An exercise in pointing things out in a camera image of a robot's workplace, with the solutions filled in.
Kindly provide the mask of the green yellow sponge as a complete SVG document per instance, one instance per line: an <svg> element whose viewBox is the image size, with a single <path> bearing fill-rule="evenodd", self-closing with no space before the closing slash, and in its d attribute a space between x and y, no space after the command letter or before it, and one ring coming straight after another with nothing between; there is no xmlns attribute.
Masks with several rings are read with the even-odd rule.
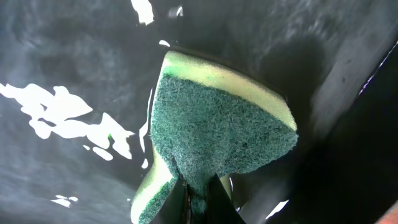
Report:
<svg viewBox="0 0 398 224"><path fill-rule="evenodd" d="M192 214L206 210L214 176L249 173L279 159L297 141L282 96L232 69L200 57L165 54L151 112L154 162L131 207L133 223L149 223L181 180Z"/></svg>

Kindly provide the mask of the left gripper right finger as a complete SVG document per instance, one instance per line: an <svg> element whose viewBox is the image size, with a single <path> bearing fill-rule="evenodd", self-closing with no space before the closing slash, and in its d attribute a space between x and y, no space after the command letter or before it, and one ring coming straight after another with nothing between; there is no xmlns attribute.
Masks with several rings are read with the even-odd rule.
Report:
<svg viewBox="0 0 398 224"><path fill-rule="evenodd" d="M215 174L206 188L207 224L246 224L234 209L219 177Z"/></svg>

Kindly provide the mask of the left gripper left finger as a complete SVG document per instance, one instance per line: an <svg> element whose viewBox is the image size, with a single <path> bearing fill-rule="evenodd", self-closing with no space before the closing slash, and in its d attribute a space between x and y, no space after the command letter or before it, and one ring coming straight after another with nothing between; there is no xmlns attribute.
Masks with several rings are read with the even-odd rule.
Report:
<svg viewBox="0 0 398 224"><path fill-rule="evenodd" d="M188 189L185 181L179 177L169 193L165 203L150 224L187 224Z"/></svg>

